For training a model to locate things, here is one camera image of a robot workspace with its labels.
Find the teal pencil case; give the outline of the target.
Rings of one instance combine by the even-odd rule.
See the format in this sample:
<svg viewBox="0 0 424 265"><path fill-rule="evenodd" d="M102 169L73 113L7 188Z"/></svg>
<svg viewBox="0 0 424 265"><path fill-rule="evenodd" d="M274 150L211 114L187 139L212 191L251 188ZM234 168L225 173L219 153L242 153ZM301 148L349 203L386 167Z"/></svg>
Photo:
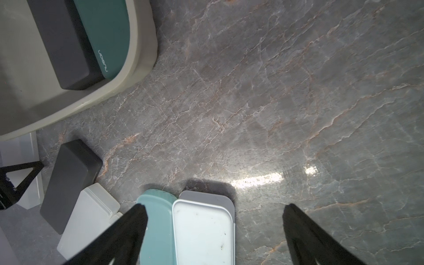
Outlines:
<svg viewBox="0 0 424 265"><path fill-rule="evenodd" d="M175 265L172 205L177 198L158 189L146 190L137 200L145 206L148 224L140 251L142 265Z"/></svg>

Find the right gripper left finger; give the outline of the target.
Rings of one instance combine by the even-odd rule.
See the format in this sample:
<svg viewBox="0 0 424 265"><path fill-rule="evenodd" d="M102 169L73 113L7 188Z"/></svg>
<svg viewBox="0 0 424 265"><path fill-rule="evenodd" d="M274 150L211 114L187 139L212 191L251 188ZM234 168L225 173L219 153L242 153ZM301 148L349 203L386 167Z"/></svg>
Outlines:
<svg viewBox="0 0 424 265"><path fill-rule="evenodd" d="M148 224L142 204L134 205L67 265L135 265Z"/></svg>

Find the grey-green plastic storage box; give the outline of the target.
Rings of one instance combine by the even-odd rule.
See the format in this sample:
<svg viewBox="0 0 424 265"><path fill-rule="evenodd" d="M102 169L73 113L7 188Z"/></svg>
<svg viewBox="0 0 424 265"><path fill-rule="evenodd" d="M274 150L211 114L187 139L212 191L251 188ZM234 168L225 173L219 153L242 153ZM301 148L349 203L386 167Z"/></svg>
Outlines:
<svg viewBox="0 0 424 265"><path fill-rule="evenodd" d="M2 1L1 140L142 81L157 49L149 1Z"/></svg>

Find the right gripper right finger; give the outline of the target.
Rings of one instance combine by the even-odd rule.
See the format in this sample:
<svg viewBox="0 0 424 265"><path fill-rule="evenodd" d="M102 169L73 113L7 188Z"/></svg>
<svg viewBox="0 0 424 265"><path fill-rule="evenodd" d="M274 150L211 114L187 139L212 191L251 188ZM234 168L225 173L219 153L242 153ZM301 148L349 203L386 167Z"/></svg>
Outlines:
<svg viewBox="0 0 424 265"><path fill-rule="evenodd" d="M295 265L362 265L358 257L341 246L295 204L282 215L292 263Z"/></svg>

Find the dark green pencil case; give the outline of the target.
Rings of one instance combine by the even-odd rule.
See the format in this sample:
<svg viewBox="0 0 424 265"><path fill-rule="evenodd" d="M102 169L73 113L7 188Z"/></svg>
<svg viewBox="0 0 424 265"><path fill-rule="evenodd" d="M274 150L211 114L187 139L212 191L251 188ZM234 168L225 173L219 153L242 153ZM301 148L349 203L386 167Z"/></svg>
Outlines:
<svg viewBox="0 0 424 265"><path fill-rule="evenodd" d="M74 2L105 79L114 79L127 59L130 25L124 0Z"/></svg>

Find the pale blue pencil case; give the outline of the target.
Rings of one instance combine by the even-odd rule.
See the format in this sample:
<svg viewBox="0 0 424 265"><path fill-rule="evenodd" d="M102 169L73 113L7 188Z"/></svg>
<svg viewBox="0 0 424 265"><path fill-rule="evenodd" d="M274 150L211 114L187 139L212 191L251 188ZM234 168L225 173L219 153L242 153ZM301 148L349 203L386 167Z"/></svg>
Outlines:
<svg viewBox="0 0 424 265"><path fill-rule="evenodd" d="M184 191L172 205L178 265L234 265L235 206L224 195Z"/></svg>

